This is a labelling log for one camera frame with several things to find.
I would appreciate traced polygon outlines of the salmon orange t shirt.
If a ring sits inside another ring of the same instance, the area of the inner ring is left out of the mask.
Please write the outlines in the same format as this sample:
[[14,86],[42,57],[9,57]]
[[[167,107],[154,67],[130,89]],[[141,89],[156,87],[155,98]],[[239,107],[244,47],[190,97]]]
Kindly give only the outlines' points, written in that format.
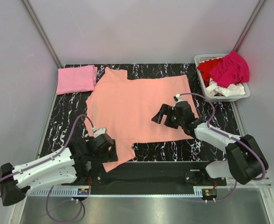
[[197,110],[186,75],[129,80],[126,70],[105,68],[88,97],[87,115],[97,128],[106,128],[116,142],[117,162],[104,163],[106,172],[135,157],[134,143],[188,140],[182,128],[173,129],[152,122],[162,104],[173,106],[174,96],[182,94],[192,111]]

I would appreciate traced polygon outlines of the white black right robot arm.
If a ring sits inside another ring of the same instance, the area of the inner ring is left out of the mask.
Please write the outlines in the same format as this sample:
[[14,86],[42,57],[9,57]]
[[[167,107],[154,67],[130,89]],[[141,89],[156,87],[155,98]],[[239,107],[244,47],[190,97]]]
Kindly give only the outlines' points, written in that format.
[[151,120],[160,124],[162,118],[165,118],[165,126],[173,129],[180,127],[186,135],[204,141],[226,155],[225,161],[213,161],[199,173],[201,183],[210,185],[217,178],[233,178],[245,185],[265,177],[269,165],[253,136],[238,136],[209,125],[195,117],[185,100],[176,102],[174,106],[162,104]]

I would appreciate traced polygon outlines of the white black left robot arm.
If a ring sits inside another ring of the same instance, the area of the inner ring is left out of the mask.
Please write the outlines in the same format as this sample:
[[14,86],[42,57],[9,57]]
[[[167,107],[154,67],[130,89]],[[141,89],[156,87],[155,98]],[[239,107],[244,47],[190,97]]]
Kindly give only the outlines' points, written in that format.
[[3,164],[0,167],[2,204],[14,205],[31,193],[55,185],[83,185],[96,168],[114,161],[118,161],[116,141],[104,133],[72,140],[65,149],[26,164]]

